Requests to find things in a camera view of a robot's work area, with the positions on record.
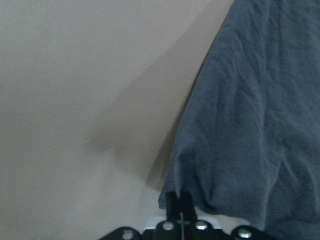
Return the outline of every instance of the wrinkled fabric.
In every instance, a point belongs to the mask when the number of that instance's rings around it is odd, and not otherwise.
[[[283,240],[320,237],[320,1],[236,0],[180,122],[159,197]]]

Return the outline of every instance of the gray fabric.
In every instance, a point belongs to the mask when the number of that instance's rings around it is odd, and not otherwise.
[[[166,191],[284,240],[320,237],[320,2],[236,0],[176,136]]]

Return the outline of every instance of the black bracket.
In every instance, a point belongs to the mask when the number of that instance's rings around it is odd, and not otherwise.
[[[140,234],[131,227],[120,227],[100,240],[279,240],[251,226],[238,226],[231,235],[198,220],[189,192],[166,193],[166,220]]]

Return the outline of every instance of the screw head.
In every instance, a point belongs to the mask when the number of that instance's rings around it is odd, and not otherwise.
[[[164,230],[169,231],[169,230],[174,229],[174,224],[172,222],[170,222],[170,221],[165,221],[163,223],[162,227],[163,227]]]
[[[124,230],[122,234],[123,240],[130,240],[134,237],[134,232],[131,229]]]
[[[196,227],[196,229],[199,229],[199,230],[205,230],[205,229],[207,229],[208,225],[204,221],[197,221],[195,223],[195,227]]]
[[[252,236],[251,232],[246,228],[240,228],[238,230],[238,235],[243,239],[249,239]]]

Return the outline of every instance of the beige wall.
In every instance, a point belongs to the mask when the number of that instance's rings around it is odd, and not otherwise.
[[[232,0],[1,1],[0,239],[142,230]]]

